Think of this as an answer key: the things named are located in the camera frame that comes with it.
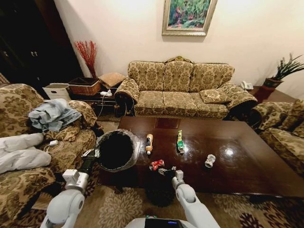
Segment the framed painting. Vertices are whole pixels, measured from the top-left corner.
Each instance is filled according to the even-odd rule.
[[[165,0],[162,34],[205,36],[217,0]]]

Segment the red can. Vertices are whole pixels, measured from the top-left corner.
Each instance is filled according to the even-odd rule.
[[[153,161],[151,162],[149,168],[151,171],[155,171],[158,169],[159,166],[164,166],[165,162],[163,160]]]

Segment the sofa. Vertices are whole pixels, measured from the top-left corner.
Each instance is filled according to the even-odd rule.
[[[129,114],[168,118],[223,119],[243,106],[251,108],[257,100],[229,82],[234,68],[222,63],[193,63],[183,57],[165,62],[133,61],[128,77],[118,87],[115,98]],[[207,104],[200,92],[218,89],[230,102]]]
[[[288,130],[282,127],[293,106],[294,103],[288,102],[258,104],[252,109],[248,123],[296,173],[304,177],[304,123],[297,123]]]
[[[31,127],[28,113],[43,102],[36,90],[25,84],[0,88],[0,137],[38,132],[38,129]],[[64,186],[61,174],[66,169],[79,168],[82,153],[95,146],[96,136],[91,130],[97,120],[94,111],[81,101],[69,101],[69,105],[82,116],[56,134],[57,138],[64,140],[64,145],[60,151],[50,154],[52,160],[49,166],[0,174],[1,227],[21,227],[18,220],[35,203],[38,195],[46,190],[52,195],[55,189],[59,193]],[[67,130],[69,128],[77,128],[79,132],[73,133]],[[51,140],[52,134],[48,132],[44,138],[38,146],[41,150]]]

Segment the cabinet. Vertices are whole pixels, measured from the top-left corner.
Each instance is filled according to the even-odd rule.
[[[0,1],[0,72],[42,87],[83,76],[53,0]]]

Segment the vase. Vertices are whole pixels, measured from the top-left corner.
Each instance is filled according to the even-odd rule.
[[[262,88],[266,90],[274,91],[283,81],[281,80],[275,80],[273,78],[266,78],[265,82],[262,85]]]
[[[88,65],[88,64],[86,66],[89,69],[92,78],[97,78],[94,66],[91,66],[91,65]]]

